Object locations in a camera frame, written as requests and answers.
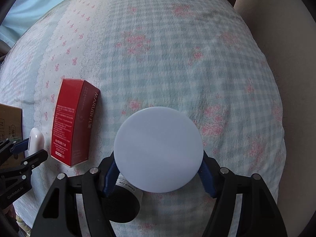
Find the metal screw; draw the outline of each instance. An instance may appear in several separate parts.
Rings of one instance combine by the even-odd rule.
[[[57,176],[57,179],[61,180],[61,179],[64,179],[65,178],[65,174],[64,173],[60,173],[58,176]]]
[[[227,173],[229,172],[229,170],[228,170],[228,168],[222,167],[222,168],[220,169],[220,172],[221,172],[222,174],[227,174]]]
[[[91,173],[91,174],[95,174],[95,173],[97,173],[99,171],[99,169],[97,168],[97,167],[93,167],[93,168],[91,168],[90,170],[89,170],[89,172]]]
[[[261,176],[260,175],[258,175],[258,174],[253,174],[253,179],[255,179],[255,180],[260,180],[261,179]]]

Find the barcode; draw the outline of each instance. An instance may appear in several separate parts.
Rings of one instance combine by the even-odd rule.
[[[55,151],[55,153],[59,156],[59,157],[62,157],[63,159],[65,158],[64,155],[60,154],[59,152]]]

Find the plaid fabric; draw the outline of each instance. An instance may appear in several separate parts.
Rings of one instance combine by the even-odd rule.
[[[58,173],[84,173],[113,150],[132,113],[165,106],[189,116],[205,151],[236,174],[262,175],[274,198],[285,162],[282,105],[271,70],[226,0],[66,0],[32,26],[0,70],[0,102],[23,109],[51,146],[63,78],[101,90],[89,161],[67,168],[52,158],[34,170],[33,189],[15,202],[30,226]],[[139,215],[112,223],[117,236],[202,236],[214,200],[196,176],[170,193],[144,192]],[[241,207],[237,197],[230,236]],[[79,197],[83,236],[89,236]]]

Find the red box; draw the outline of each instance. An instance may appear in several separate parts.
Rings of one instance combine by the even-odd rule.
[[[53,121],[53,158],[70,167],[88,160],[99,94],[100,90],[85,80],[63,80]]]

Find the blue gripper pad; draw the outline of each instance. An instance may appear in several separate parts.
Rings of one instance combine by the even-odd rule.
[[[105,178],[104,178],[104,189],[103,194],[105,196],[108,196],[111,192],[114,191],[114,187],[116,184],[116,181],[118,179],[119,175],[119,169],[116,166],[115,160],[113,160]]]
[[[216,198],[217,191],[215,189],[215,181],[214,176],[212,175],[209,167],[207,166],[205,160],[202,160],[202,164],[198,171],[202,184],[204,186],[205,191],[210,194],[212,198]]]

